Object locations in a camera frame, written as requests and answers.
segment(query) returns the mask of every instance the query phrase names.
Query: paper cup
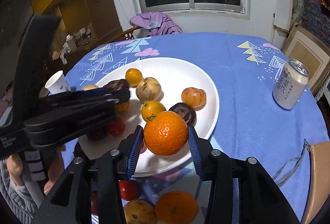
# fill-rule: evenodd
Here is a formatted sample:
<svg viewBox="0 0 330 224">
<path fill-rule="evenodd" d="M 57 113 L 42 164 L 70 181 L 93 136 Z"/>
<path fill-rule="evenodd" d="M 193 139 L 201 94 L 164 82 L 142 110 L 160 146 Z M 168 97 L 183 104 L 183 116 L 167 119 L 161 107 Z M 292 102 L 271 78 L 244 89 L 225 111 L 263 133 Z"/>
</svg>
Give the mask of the paper cup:
<svg viewBox="0 0 330 224">
<path fill-rule="evenodd" d="M 51 94 L 71 91 L 71 88 L 64 77 L 63 70 L 57 71 L 51 76 L 46 82 L 45 88 L 48 89 Z"/>
</svg>

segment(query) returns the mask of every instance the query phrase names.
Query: wicker chair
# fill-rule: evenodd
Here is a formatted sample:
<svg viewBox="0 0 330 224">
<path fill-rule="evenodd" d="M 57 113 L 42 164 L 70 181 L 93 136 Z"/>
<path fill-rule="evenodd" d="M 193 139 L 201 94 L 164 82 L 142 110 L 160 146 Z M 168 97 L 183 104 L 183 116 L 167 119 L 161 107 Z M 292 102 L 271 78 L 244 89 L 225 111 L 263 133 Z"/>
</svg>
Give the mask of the wicker chair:
<svg viewBox="0 0 330 224">
<path fill-rule="evenodd" d="M 118 35 L 115 35 L 114 37 L 111 37 L 111 32 L 104 35 L 103 37 L 101 37 L 97 42 L 95 42 L 92 46 L 90 50 L 94 50 L 95 48 L 103 45 L 103 44 L 108 44 L 114 41 L 121 41 L 121 40 L 133 40 L 134 36 L 133 36 L 133 32 L 135 30 L 141 29 L 141 27 L 136 26 L 136 27 L 132 27 L 128 30 L 125 30 L 121 33 L 119 33 Z"/>
</svg>

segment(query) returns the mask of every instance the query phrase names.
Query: white bowl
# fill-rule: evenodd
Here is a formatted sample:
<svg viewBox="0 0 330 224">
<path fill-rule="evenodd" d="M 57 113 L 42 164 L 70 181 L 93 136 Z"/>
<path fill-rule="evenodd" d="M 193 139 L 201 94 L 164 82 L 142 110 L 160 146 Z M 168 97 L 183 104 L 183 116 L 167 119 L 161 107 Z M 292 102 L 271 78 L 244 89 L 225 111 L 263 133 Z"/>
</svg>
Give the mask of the white bowl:
<svg viewBox="0 0 330 224">
<path fill-rule="evenodd" d="M 122 66 L 107 74 L 96 85 L 102 87 L 110 81 L 125 78 L 129 68 L 139 69 L 144 78 L 153 77 L 159 81 L 164 94 L 158 101 L 167 110 L 176 103 L 182 102 L 181 93 L 185 88 L 203 89 L 206 92 L 207 101 L 202 109 L 196 110 L 195 129 L 199 137 L 208 139 L 211 136 L 219 115 L 219 95 L 214 82 L 204 70 L 180 59 L 155 57 Z M 146 125 L 141 116 L 142 102 L 136 97 L 135 89 L 131 88 L 130 92 L 129 111 L 123 115 L 126 124 L 123 135 L 117 137 L 108 135 L 100 141 L 91 141 L 85 135 L 79 138 L 81 148 L 88 158 L 99 158 L 107 151 L 117 148 L 120 141 L 133 133 L 137 125 L 142 127 Z M 134 176 L 149 176 L 168 171 L 189 160 L 190 157 L 188 143 L 172 156 L 158 156 L 147 149 L 139 156 Z"/>
</svg>

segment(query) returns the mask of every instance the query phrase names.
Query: human hand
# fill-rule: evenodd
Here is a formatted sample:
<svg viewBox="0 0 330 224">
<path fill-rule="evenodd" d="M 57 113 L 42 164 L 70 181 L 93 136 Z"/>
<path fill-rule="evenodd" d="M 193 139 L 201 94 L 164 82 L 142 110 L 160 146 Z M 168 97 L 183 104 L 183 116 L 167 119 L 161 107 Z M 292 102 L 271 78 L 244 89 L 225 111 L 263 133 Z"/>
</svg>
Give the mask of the human hand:
<svg viewBox="0 0 330 224">
<path fill-rule="evenodd" d="M 61 152 L 65 151 L 65 145 L 62 145 L 58 148 L 56 148 L 56 153 L 54 156 L 54 160 L 52 164 L 50 165 L 48 169 L 48 181 L 44 186 L 44 193 L 47 195 L 49 191 L 54 186 L 55 182 L 58 180 L 58 178 L 61 176 L 61 174 L 64 172 L 64 162 L 62 158 Z"/>
<path fill-rule="evenodd" d="M 24 181 L 21 178 L 23 172 L 23 163 L 18 154 L 13 154 L 9 156 L 6 160 L 7 169 L 11 179 L 17 186 L 23 186 Z"/>
</svg>

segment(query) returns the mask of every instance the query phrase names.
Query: finger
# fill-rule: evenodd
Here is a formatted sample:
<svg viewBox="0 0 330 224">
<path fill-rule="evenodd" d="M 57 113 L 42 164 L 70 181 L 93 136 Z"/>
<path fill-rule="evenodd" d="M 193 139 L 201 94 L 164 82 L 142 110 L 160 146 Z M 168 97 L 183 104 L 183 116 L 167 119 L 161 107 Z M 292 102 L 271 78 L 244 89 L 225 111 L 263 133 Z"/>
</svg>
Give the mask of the finger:
<svg viewBox="0 0 330 224">
<path fill-rule="evenodd" d="M 64 170 L 65 169 L 62 155 L 55 155 L 54 160 L 48 169 L 48 179 L 53 182 L 56 182 L 56 180 L 60 177 Z"/>
<path fill-rule="evenodd" d="M 64 144 L 56 148 L 57 153 L 61 153 L 62 151 L 65 151 L 65 150 L 66 150 L 66 147 Z"/>
<path fill-rule="evenodd" d="M 23 172 L 23 164 L 18 154 L 13 154 L 7 159 L 7 169 L 9 174 L 20 176 Z"/>
<path fill-rule="evenodd" d="M 44 186 L 44 194 L 47 195 L 52 187 L 54 186 L 55 182 L 51 181 L 51 180 L 48 180 L 47 183 L 45 184 Z"/>
</svg>

